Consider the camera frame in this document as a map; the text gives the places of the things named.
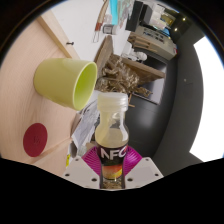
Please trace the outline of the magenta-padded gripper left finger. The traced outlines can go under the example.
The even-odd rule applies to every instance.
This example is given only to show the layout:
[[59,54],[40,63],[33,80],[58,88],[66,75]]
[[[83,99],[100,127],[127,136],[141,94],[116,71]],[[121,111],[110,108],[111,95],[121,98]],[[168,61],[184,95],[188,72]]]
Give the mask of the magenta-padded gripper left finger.
[[76,156],[66,168],[63,178],[84,188],[99,189],[101,162],[96,148],[91,148],[82,157]]

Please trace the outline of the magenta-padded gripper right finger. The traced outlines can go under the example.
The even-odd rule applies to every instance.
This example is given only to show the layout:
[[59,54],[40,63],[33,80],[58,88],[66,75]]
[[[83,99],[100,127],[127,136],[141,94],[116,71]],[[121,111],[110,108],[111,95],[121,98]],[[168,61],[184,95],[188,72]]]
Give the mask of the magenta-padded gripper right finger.
[[140,188],[163,177],[150,157],[142,157],[131,147],[123,161],[123,176],[126,189]]

